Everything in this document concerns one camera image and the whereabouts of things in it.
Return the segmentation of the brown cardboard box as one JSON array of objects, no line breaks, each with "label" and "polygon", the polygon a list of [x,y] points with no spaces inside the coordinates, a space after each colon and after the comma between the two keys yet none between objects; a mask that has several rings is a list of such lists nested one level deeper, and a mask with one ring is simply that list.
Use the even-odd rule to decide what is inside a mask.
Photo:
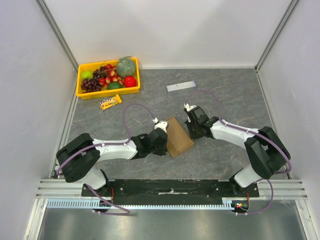
[{"label": "brown cardboard box", "polygon": [[176,158],[192,148],[194,142],[174,116],[170,117],[167,122],[166,146],[171,157]]}]

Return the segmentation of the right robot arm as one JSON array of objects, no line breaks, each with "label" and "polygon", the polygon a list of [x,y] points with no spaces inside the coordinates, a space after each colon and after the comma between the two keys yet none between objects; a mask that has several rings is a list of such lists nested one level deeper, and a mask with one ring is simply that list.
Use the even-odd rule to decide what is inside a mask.
[{"label": "right robot arm", "polygon": [[242,196],[249,185],[260,179],[268,180],[282,167],[290,165],[291,156],[272,128],[246,128],[216,116],[209,118],[200,106],[187,103],[184,104],[184,111],[191,139],[206,137],[222,140],[246,150],[249,165],[229,179],[229,191],[233,196]]}]

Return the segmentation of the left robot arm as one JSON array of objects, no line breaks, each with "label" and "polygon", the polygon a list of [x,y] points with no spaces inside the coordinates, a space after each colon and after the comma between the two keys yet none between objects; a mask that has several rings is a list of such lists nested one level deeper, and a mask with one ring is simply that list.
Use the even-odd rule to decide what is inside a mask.
[{"label": "left robot arm", "polygon": [[82,133],[57,152],[57,174],[62,175],[67,183],[82,182],[99,197],[104,197],[110,191],[109,180],[103,170],[95,167],[96,163],[142,159],[150,154],[163,156],[167,152],[167,141],[167,131],[161,128],[115,142],[94,139],[89,133]]}]

